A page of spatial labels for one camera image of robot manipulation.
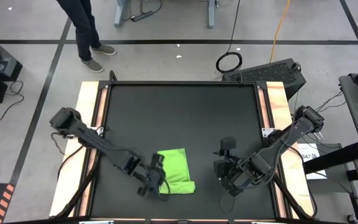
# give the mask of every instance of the dark pants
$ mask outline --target dark pants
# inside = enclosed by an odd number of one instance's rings
[[[99,48],[101,45],[92,16],[91,0],[57,0],[57,2],[76,28],[75,37],[80,58],[83,61],[91,60],[90,46]]]

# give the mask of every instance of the wooden board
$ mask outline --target wooden board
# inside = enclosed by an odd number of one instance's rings
[[[75,109],[80,112],[82,121],[90,126],[93,117],[93,109],[98,93],[99,82],[83,82],[81,84],[80,95]],[[66,145],[67,156],[76,151],[81,145],[76,139],[70,139]],[[63,166],[57,182],[55,196],[53,198],[50,216],[57,215],[63,210],[70,201],[80,184],[82,165],[85,158],[85,149],[80,150],[75,156]]]
[[[292,123],[292,119],[283,83],[268,82],[267,93],[275,128],[285,129]],[[298,144],[294,144],[292,147],[298,149]],[[308,183],[302,166],[302,159],[293,149],[289,149],[281,156],[281,160],[287,189],[303,210],[308,215],[312,215],[314,211],[310,200]],[[294,218],[297,218],[294,211],[292,211],[292,215]]]

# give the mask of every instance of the gray sneaker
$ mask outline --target gray sneaker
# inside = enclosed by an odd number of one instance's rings
[[[94,49],[91,47],[91,49],[95,53],[102,53],[105,55],[115,55],[116,54],[116,49],[114,47],[110,47],[107,45],[101,45],[98,49]]]
[[[81,63],[94,73],[103,72],[104,70],[103,66],[101,66],[98,62],[95,62],[93,59],[87,62],[81,60]]]

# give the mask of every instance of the desk leg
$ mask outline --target desk leg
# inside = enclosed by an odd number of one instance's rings
[[[208,0],[208,28],[215,26],[215,0]]]
[[[123,22],[124,18],[122,18],[125,10],[125,6],[127,4],[127,0],[117,0],[117,9],[116,9],[116,18],[114,19],[114,26],[119,27]]]
[[[358,159],[358,142],[305,162],[305,174],[310,174]]]

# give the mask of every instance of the lime green towel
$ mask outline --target lime green towel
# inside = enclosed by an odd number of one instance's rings
[[[163,169],[165,179],[169,184],[171,194],[192,194],[196,190],[196,184],[190,180],[189,168],[187,166],[185,149],[171,149],[159,151],[164,156]],[[167,194],[168,187],[164,183],[160,187],[160,194]]]

